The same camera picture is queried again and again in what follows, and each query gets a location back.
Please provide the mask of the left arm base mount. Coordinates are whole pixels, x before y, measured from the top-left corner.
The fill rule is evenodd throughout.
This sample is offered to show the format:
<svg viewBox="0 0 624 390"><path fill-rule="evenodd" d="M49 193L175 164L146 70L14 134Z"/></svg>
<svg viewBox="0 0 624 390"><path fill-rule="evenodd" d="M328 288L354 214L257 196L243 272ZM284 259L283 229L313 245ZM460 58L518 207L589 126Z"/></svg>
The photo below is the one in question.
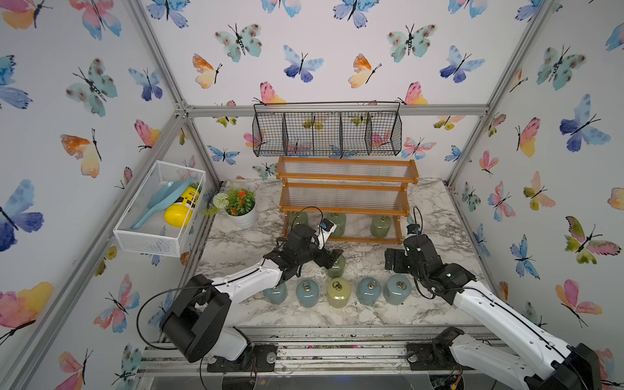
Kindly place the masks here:
<svg viewBox="0 0 624 390"><path fill-rule="evenodd" d="M272 344L250 344L247 341L234 345L217 344L208 356L211 358L206 363L209 373L273 372L277 348Z"/></svg>

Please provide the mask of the blue canister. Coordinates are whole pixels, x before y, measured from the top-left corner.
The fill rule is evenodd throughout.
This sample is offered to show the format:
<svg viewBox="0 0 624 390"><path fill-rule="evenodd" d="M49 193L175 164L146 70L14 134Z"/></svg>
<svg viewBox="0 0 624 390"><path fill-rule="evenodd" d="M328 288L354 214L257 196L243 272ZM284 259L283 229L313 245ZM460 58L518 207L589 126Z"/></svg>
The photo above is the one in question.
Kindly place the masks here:
<svg viewBox="0 0 624 390"><path fill-rule="evenodd" d="M403 274L391 276L383 287L383 296L390 305L399 306L412 293L412 284Z"/></svg>
<svg viewBox="0 0 624 390"><path fill-rule="evenodd" d="M311 279L304 279L297 285L296 294L302 307L312 308L319 301L318 284Z"/></svg>
<svg viewBox="0 0 624 390"><path fill-rule="evenodd" d="M357 298L360 304L365 306L373 306L382 294L382 286L378 280L373 277L363 278L357 287Z"/></svg>
<svg viewBox="0 0 624 390"><path fill-rule="evenodd" d="M280 305L286 300L288 290L285 284L279 284L275 287L264 289L263 295L271 304Z"/></svg>

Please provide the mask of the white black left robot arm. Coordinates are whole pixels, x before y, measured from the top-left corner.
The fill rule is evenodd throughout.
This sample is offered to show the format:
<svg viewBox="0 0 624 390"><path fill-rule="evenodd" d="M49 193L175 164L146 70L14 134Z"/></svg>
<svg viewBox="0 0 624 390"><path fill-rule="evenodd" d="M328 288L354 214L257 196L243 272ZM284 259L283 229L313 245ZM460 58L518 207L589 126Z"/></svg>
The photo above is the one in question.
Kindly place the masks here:
<svg viewBox="0 0 624 390"><path fill-rule="evenodd" d="M322 219L317 229L300 224L286 238L278 238L276 247L253 266L215 279L203 274L191 278L179 289L159 325L172 349L191 363L211 356L247 364L254 350L252 342L226 325L229 311L259 292L299 277L308 262L331 268L343 253L325 248L335 230L336 224L328 219Z"/></svg>

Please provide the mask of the yellow canister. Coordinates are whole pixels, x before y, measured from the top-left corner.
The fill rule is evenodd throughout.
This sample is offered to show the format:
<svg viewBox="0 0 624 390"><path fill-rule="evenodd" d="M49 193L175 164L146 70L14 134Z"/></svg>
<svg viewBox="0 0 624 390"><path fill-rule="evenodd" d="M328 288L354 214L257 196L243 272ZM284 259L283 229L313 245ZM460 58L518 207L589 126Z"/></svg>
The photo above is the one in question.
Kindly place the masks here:
<svg viewBox="0 0 624 390"><path fill-rule="evenodd" d="M328 304L336 309L342 309L349 303L351 285L342 277L333 278L328 284Z"/></svg>

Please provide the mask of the green canister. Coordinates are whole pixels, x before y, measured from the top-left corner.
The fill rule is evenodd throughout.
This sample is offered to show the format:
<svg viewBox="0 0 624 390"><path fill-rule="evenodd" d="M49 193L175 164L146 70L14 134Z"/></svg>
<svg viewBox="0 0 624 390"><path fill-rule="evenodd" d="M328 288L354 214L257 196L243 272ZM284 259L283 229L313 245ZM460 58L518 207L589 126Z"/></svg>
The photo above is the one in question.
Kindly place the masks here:
<svg viewBox="0 0 624 390"><path fill-rule="evenodd" d="M307 225L309 223L309 217L306 211L290 212L287 223L287 228L292 230L298 225Z"/></svg>
<svg viewBox="0 0 624 390"><path fill-rule="evenodd" d="M346 258L344 257L344 255L341 254L333 263L333 265L331 265L331 267L327 270L328 277L332 279L340 278L341 276L344 275L345 266L346 266Z"/></svg>
<svg viewBox="0 0 624 390"><path fill-rule="evenodd" d="M331 238L340 238L344 235L346 219L346 214L344 213L331 213L328 216L328 220L330 220L336 227L336 229L331 234Z"/></svg>
<svg viewBox="0 0 624 390"><path fill-rule="evenodd" d="M380 214L375 215L371 222L370 233L375 238L385 239L392 225L393 220L390 216Z"/></svg>

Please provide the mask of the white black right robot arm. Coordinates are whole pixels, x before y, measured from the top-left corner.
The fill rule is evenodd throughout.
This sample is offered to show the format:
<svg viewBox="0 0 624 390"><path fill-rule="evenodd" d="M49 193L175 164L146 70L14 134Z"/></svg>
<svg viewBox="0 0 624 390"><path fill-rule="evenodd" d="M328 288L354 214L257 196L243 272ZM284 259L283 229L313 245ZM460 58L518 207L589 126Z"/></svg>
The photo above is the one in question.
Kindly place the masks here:
<svg viewBox="0 0 624 390"><path fill-rule="evenodd" d="M384 252L385 268L409 274L435 298L462 310L503 341L509 352L477 341L449 326L429 342L411 344L411 367L471 368L513 389L600 389L597 354L583 343L555 337L510 305L456 263L444 263L425 234L410 235L402 249Z"/></svg>

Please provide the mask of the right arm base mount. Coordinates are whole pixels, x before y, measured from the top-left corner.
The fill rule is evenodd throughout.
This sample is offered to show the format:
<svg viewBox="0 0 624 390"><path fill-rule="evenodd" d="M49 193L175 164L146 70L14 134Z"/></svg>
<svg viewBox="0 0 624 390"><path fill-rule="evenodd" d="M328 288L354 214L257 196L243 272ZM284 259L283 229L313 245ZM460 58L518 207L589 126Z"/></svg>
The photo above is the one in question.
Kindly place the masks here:
<svg viewBox="0 0 624 390"><path fill-rule="evenodd" d="M417 341L406 345L406 362L412 371L441 371L453 368L473 370L462 365L452 354L453 346L461 341L474 341L474 337L460 328L450 326L429 341Z"/></svg>

